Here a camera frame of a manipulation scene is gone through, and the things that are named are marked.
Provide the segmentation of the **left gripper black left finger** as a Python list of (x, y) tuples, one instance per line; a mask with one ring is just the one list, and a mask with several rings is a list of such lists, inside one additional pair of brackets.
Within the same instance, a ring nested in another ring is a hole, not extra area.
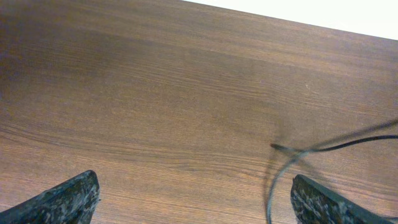
[(99, 201), (97, 175), (87, 170), (1, 212), (1, 223), (89, 224)]

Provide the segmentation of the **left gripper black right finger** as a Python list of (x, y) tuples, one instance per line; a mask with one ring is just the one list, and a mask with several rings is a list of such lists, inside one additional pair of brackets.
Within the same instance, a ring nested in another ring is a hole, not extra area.
[(290, 201), (299, 223), (395, 223), (394, 217), (383, 217), (370, 212), (301, 174), (293, 178)]

